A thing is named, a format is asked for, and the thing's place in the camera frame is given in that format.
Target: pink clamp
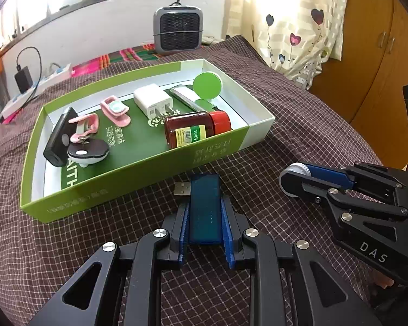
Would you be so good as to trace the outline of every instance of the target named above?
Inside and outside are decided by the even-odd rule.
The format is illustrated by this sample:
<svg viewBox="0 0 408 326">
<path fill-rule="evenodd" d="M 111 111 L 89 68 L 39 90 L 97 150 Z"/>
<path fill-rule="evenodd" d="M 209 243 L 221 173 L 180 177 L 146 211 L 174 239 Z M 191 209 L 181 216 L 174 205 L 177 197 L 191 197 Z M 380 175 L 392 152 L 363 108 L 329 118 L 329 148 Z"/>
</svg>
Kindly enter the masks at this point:
<svg viewBox="0 0 408 326">
<path fill-rule="evenodd" d="M 70 138 L 72 143 L 80 143 L 82 140 L 79 137 L 86 137 L 98 131 L 99 119 L 95 113 L 78 116 L 68 122 L 70 124 L 77 123 L 76 133 Z"/>
<path fill-rule="evenodd" d="M 101 110 L 118 127 L 130 124 L 131 119 L 126 114 L 129 107 L 123 104 L 117 97 L 111 95 L 100 103 Z"/>
</svg>

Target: bottle label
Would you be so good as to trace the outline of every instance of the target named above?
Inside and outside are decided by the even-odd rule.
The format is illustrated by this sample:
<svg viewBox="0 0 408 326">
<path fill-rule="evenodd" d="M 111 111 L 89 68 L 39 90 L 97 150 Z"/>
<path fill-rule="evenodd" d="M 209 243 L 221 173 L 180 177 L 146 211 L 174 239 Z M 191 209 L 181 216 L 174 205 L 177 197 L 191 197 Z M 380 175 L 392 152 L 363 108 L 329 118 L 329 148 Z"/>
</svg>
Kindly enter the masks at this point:
<svg viewBox="0 0 408 326">
<path fill-rule="evenodd" d="M 205 126 L 183 127 L 175 130 L 177 136 L 177 147 L 185 146 L 190 143 L 199 141 L 205 138 Z"/>
</svg>

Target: barcode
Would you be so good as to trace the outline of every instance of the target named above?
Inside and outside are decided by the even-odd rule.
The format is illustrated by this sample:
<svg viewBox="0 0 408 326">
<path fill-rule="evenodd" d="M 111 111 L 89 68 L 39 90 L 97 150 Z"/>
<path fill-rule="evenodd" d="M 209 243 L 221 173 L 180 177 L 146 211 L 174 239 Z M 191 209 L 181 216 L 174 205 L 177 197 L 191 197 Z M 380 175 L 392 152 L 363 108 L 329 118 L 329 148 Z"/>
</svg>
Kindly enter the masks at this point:
<svg viewBox="0 0 408 326">
<path fill-rule="evenodd" d="M 190 133 L 190 130 L 184 132 L 184 139 L 186 143 L 192 143 L 192 134 Z"/>
</svg>

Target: brown glass bottle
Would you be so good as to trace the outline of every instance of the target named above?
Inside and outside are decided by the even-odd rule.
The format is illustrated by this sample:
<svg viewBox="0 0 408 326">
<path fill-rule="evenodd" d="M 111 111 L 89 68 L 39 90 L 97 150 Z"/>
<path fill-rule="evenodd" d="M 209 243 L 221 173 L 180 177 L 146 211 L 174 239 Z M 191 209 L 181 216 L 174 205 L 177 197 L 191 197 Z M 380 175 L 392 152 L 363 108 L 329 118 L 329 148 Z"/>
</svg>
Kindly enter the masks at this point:
<svg viewBox="0 0 408 326">
<path fill-rule="evenodd" d="M 170 149 L 206 139 L 231 129 L 226 112 L 191 112 L 165 119 L 166 141 Z"/>
</svg>

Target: curtain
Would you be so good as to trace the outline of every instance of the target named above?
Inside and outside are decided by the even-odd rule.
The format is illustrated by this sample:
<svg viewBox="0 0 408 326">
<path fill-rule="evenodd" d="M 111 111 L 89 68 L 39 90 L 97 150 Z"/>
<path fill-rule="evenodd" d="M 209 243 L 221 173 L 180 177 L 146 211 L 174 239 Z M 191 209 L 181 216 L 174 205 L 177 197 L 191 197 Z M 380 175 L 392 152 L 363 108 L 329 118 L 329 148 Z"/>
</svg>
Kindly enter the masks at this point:
<svg viewBox="0 0 408 326">
<path fill-rule="evenodd" d="M 322 63 L 341 60 L 346 3 L 231 0 L 227 34 L 242 34 L 270 67 L 309 89 Z"/>
</svg>

